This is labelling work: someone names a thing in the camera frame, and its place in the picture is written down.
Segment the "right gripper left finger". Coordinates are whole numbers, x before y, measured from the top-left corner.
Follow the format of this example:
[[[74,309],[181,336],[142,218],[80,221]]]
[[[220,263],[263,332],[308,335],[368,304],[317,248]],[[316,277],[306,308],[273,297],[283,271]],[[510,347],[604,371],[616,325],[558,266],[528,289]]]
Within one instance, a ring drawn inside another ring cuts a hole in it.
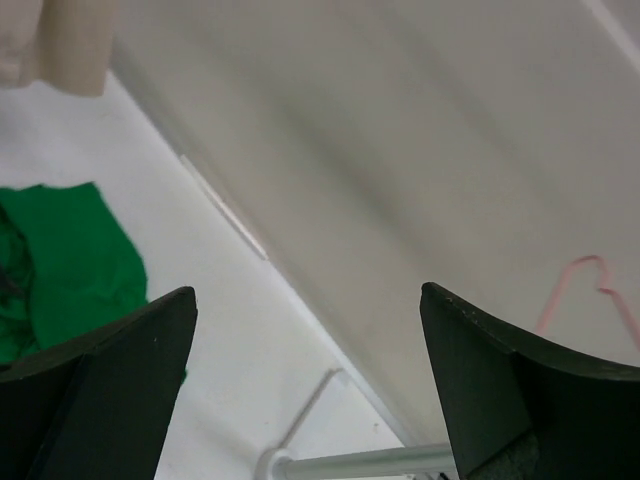
[[[2,364],[2,478],[153,478],[197,316],[195,291],[185,286]]]

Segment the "green t shirt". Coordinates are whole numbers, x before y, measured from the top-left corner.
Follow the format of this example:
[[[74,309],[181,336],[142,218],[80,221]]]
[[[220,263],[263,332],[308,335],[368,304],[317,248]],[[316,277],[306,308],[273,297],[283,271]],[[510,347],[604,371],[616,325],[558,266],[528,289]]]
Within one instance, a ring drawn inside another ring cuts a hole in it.
[[[1,190],[1,361],[145,306],[142,256],[93,183]]]

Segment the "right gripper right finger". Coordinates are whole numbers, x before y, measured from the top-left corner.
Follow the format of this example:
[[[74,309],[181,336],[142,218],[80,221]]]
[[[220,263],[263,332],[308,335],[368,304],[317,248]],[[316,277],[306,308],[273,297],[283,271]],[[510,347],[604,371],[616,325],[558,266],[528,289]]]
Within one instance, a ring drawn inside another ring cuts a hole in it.
[[[423,285],[420,315],[462,479],[636,479],[639,370]]]

